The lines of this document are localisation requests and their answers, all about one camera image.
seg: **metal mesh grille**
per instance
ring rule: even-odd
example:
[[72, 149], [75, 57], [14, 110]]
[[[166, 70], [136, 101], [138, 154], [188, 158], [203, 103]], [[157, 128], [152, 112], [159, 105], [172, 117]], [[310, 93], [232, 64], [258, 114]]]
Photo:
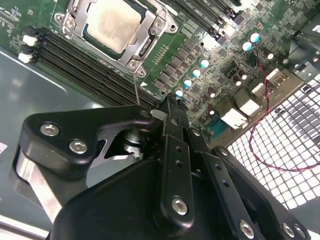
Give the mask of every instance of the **metal mesh grille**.
[[[257, 162], [249, 149], [250, 131], [228, 150], [287, 209], [320, 196], [320, 166], [283, 172]], [[304, 85], [257, 127], [254, 152], [268, 164], [287, 169], [320, 162], [320, 74]]]

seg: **black ram slot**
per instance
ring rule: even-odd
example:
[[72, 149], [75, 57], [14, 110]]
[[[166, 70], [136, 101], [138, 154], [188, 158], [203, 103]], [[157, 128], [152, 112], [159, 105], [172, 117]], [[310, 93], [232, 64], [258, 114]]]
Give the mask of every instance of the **black ram slot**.
[[[117, 86], [121, 91], [123, 88], [129, 89], [134, 91], [134, 85], [124, 79], [123, 77], [119, 76], [111, 69], [106, 68], [103, 64], [96, 61], [92, 57], [88, 56], [84, 52], [78, 50], [75, 51], [75, 47], [69, 44], [67, 41], [63, 40], [59, 36], [49, 33], [46, 37], [46, 44], [44, 44], [45, 48], [49, 48], [52, 45], [53, 49], [61, 49], [68, 54], [69, 57], [72, 57], [72, 60], [77, 59], [77, 61], [81, 62], [81, 65], [88, 65], [90, 68], [93, 68], [95, 71], [98, 71], [99, 74], [105, 76], [105, 79], [111, 84]], [[143, 90], [139, 89], [139, 96], [142, 96], [144, 99], [148, 100], [148, 102], [155, 101], [155, 98], [149, 95], [148, 93], [144, 92]]]
[[75, 68], [73, 64], [62, 62], [61, 58], [53, 53], [45, 52], [39, 59], [39, 62], [48, 67], [54, 66], [54, 70], [56, 70], [59, 74], [67, 77], [70, 80], [73, 80], [75, 83], [87, 90], [93, 90], [96, 95], [108, 96], [106, 101], [112, 106], [132, 104], [126, 99], [121, 99], [121, 97], [109, 90], [103, 83], [99, 81], [93, 81], [89, 74], [79, 71], [79, 69]]
[[237, 13], [223, 1], [209, 0], [209, 2], [213, 4], [217, 9], [219, 9], [222, 13], [224, 13], [228, 18], [234, 20], [237, 17]]
[[[41, 39], [39, 62], [54, 69], [112, 106], [137, 103], [135, 87], [122, 76], [105, 67], [91, 56], [82, 52], [52, 32]], [[140, 104], [152, 109], [160, 101], [139, 89]]]
[[197, 6], [202, 12], [206, 13], [209, 15], [212, 19], [214, 19], [214, 22], [219, 26], [219, 27], [224, 27], [226, 24], [225, 21], [213, 10], [211, 9], [207, 4], [205, 4], [202, 0], [193, 0], [194, 5]]
[[77, 59], [72, 59], [68, 57], [68, 54], [61, 49], [55, 48], [55, 49], [49, 49], [48, 45], [44, 47], [46, 50], [42, 51], [42, 56], [47, 57], [48, 59], [53, 58], [53, 55], [62, 58], [65, 60], [65, 63], [69, 66], [71, 66], [72, 69], [77, 69], [78, 73], [82, 73], [83, 76], [88, 76], [91, 77], [92, 80], [94, 80], [95, 83], [101, 84], [105, 89], [107, 89], [109, 92], [112, 93], [110, 97], [115, 98], [116, 96], [119, 96], [123, 98], [123, 101], [126, 103], [130, 103], [135, 100], [135, 98], [130, 98], [129, 95], [124, 95], [123, 92], [121, 92], [121, 89], [119, 89], [117, 86], [111, 84], [110, 81], [106, 80], [104, 82], [104, 79], [106, 78], [101, 78], [101, 74], [99, 74], [97, 71], [94, 69], [90, 68], [87, 65], [82, 64], [79, 62]]
[[201, 18], [195, 11], [185, 4], [183, 0], [172, 0], [179, 8], [181, 8], [184, 13], [194, 21], [199, 27], [205, 30], [211, 37], [217, 39], [220, 37], [220, 34], [211, 26], [205, 19]]

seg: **black plastic bracket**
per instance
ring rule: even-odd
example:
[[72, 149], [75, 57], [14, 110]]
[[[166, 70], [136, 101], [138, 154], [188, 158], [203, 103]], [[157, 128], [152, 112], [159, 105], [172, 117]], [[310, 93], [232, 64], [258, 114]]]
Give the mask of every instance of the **black plastic bracket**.
[[[106, 152], [115, 136], [127, 129], [147, 128], [153, 116], [137, 105], [97, 108], [79, 111], [39, 113], [25, 119], [19, 146], [35, 163], [42, 165], [61, 178], [83, 178], [97, 155], [97, 142], [106, 140]], [[56, 136], [41, 132], [44, 124], [59, 128]], [[73, 140], [81, 140], [86, 152], [77, 154], [70, 150]]]
[[[212, 150], [212, 154], [222, 159], [240, 197], [254, 206], [256, 217], [252, 218], [267, 239], [311, 239], [307, 229], [226, 148], [217, 146]], [[288, 229], [285, 229], [286, 225], [293, 231], [291, 236]]]
[[186, 233], [195, 221], [189, 146], [183, 141], [180, 113], [182, 117], [187, 115], [171, 94], [160, 109], [167, 117], [164, 119], [159, 145], [161, 167], [154, 219], [161, 230], [177, 237]]
[[[264, 236], [251, 221], [223, 161], [209, 153], [204, 137], [196, 129], [188, 128], [185, 135], [190, 146], [192, 171], [200, 170], [204, 179], [212, 184], [220, 203], [223, 213], [221, 229], [224, 231], [223, 235], [227, 236], [226, 239], [264, 240]], [[247, 229], [249, 237], [241, 229], [241, 223], [250, 227]]]

